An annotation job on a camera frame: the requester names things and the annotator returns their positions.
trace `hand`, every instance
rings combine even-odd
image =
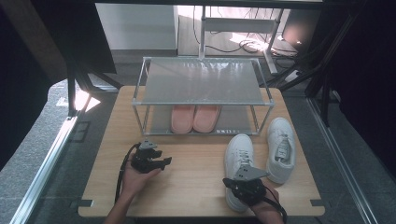
[[[134,153],[129,155],[128,161],[125,164],[125,171],[122,177],[121,194],[119,199],[114,204],[111,211],[105,220],[105,224],[118,224],[123,223],[128,207],[132,202],[134,196],[142,190],[148,180],[155,175],[159,174],[161,169],[152,170],[148,174],[141,174],[131,165]]]
[[[147,174],[141,174],[136,171],[131,165],[132,157],[134,153],[129,155],[128,161],[125,164],[125,171],[122,177],[122,189],[120,197],[131,198],[134,197],[140,190],[142,190],[149,179],[161,172],[161,169],[155,169]]]
[[[279,202],[279,193],[277,192],[277,190],[274,189],[271,186],[271,184],[269,184],[269,183],[265,183],[264,185],[265,185],[265,187],[267,187],[269,189],[269,190],[267,190],[265,197],[274,201],[274,202]],[[271,224],[282,223],[283,224],[282,216],[269,203],[260,202],[260,203],[257,203],[255,205],[251,206],[250,209],[253,211],[253,213],[256,215],[256,217],[259,219],[259,221],[263,224],[267,224],[267,223],[271,223]]]

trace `wooden table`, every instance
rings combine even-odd
[[[255,166],[265,169],[268,156],[266,140],[270,121],[283,117],[290,123],[290,115],[279,90],[270,89],[276,105],[261,135],[251,136]],[[128,149],[141,142],[143,136],[132,108],[134,87],[120,89],[106,132],[99,148],[91,176],[82,200],[92,200],[91,207],[80,207],[83,217],[105,217],[114,204],[114,195],[120,164]],[[225,149],[232,135],[150,135],[148,140],[158,145],[163,158],[172,157],[172,163],[151,179],[147,187],[134,198],[128,210],[130,217],[246,217],[254,216],[248,210],[235,213],[225,201],[222,178]],[[280,202],[289,216],[320,216],[323,206],[313,206],[311,200],[320,200],[317,186],[309,169],[297,135],[296,166],[284,185],[265,178],[279,191]]]

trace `black cable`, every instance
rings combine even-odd
[[[265,38],[262,36],[262,34],[258,34],[258,35],[262,38],[262,41],[265,42]]]
[[[289,49],[277,49],[277,48],[274,48],[274,47],[272,47],[273,49],[276,49],[276,50],[279,50],[279,51],[284,51],[284,52],[290,52],[290,53],[298,53],[298,51],[296,51],[296,50],[289,50]]]
[[[270,189],[268,189],[268,191],[270,191],[270,193],[274,196],[275,201],[276,201],[277,203],[279,203],[279,200],[276,198],[275,194],[274,194]]]
[[[307,52],[304,55],[297,56],[295,58],[295,62],[303,64],[303,63],[312,63],[313,61],[317,60],[320,56],[320,53],[323,49],[326,49],[326,45],[329,44],[332,38],[336,35],[336,32],[339,30],[340,25],[342,24],[342,20],[340,20],[334,27],[330,30],[330,32],[323,38],[323,40],[315,46],[314,49]]]
[[[134,144],[129,150],[128,153],[125,155],[124,160],[121,164],[120,171],[119,171],[119,178],[117,179],[117,187],[116,187],[116,196],[114,197],[114,203],[117,202],[117,200],[120,197],[120,189],[121,189],[121,183],[122,183],[122,177],[123,173],[125,172],[125,165],[126,162],[128,161],[129,155],[131,155],[131,152],[134,148],[138,148],[140,146],[140,143]]]
[[[212,7],[210,7],[209,10],[210,10],[210,17],[212,17]],[[210,32],[210,34],[212,34],[212,35],[216,35],[216,34],[219,34],[219,33],[221,33],[221,32],[213,32],[213,31]]]
[[[272,17],[273,13],[274,13],[274,9],[272,9],[272,11],[271,11],[270,20],[271,20],[271,17]]]
[[[285,208],[283,208],[282,205],[280,205],[277,198],[276,197],[274,197],[274,198],[275,198],[276,202],[274,202],[271,199],[268,199],[264,196],[261,196],[262,201],[271,204],[277,211],[280,212],[280,214],[282,214],[283,223],[286,224],[288,222],[288,213],[286,212]]]
[[[248,15],[249,12],[252,11],[252,9],[253,9],[253,8],[251,8],[251,9],[247,12],[247,14],[245,14],[244,18]],[[255,19],[257,18],[258,13],[259,13],[259,9],[256,11],[256,14],[255,14],[255,16],[254,16]],[[196,34],[196,32],[195,32],[195,6],[194,6],[193,12],[192,12],[192,30],[194,31],[194,37],[195,37],[196,42],[198,43],[198,45],[201,44],[200,41],[198,40],[197,34]],[[256,49],[256,50],[249,50],[249,49],[246,49],[246,46],[249,46],[249,45],[252,45],[252,44],[254,44],[254,43],[257,43],[257,41],[248,40],[248,36],[249,36],[249,35],[250,35],[250,33],[247,33],[247,36],[245,37],[245,39],[239,42],[239,48],[238,48],[238,49],[224,50],[224,49],[217,49],[217,48],[215,48],[215,47],[208,46],[208,45],[205,45],[205,47],[206,47],[206,48],[209,48],[209,49],[214,49],[214,50],[217,50],[217,51],[220,51],[220,52],[223,52],[223,53],[232,53],[232,52],[236,52],[236,51],[238,51],[238,50],[240,50],[240,49],[244,50],[244,51],[247,52],[247,53],[251,53],[251,54],[257,53],[258,51],[260,51],[259,49]]]

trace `slipper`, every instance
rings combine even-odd
[[[195,112],[193,129],[199,133],[210,133],[218,121],[221,106],[198,105]]]
[[[173,133],[189,133],[192,129],[195,105],[174,105],[171,130]]]

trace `transparent shelf panel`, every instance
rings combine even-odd
[[[174,105],[221,106],[207,134],[259,134],[274,104],[257,59],[190,57],[144,58],[132,101],[142,134],[174,134]]]

